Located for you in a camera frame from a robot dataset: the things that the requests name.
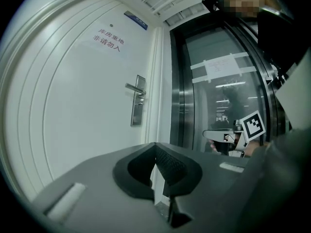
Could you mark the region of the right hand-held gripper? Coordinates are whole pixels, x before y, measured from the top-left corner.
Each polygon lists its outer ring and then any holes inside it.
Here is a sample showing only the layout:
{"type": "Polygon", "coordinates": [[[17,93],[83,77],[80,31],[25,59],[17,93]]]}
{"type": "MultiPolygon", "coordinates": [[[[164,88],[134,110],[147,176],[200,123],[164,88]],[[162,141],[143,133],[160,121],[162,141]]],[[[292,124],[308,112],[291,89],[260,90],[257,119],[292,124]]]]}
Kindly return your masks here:
{"type": "Polygon", "coordinates": [[[214,142],[230,143],[228,156],[244,157],[245,149],[251,140],[265,133],[265,127],[259,111],[255,111],[242,119],[235,120],[233,129],[204,130],[203,136],[214,142]]]}

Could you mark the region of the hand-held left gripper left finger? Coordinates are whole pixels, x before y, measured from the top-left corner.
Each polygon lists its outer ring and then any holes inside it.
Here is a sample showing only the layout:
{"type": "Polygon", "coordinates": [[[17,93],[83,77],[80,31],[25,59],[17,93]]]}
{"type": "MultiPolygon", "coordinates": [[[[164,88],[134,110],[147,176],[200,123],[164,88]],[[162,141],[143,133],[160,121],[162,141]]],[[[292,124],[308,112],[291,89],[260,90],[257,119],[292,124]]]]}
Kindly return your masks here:
{"type": "Polygon", "coordinates": [[[83,161],[33,200],[44,226],[57,233],[167,233],[169,224],[152,200],[129,196],[115,183],[113,167],[138,145],[83,161]]]}

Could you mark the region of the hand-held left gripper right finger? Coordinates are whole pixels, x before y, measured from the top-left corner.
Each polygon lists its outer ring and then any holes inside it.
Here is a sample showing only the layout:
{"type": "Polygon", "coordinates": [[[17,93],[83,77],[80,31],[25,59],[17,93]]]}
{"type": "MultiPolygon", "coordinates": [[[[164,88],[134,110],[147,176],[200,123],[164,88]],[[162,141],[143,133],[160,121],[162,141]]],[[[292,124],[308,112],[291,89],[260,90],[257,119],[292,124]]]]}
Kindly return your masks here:
{"type": "Polygon", "coordinates": [[[238,233],[250,195],[252,158],[155,144],[156,165],[169,186],[167,223],[157,233],[238,233]]]}

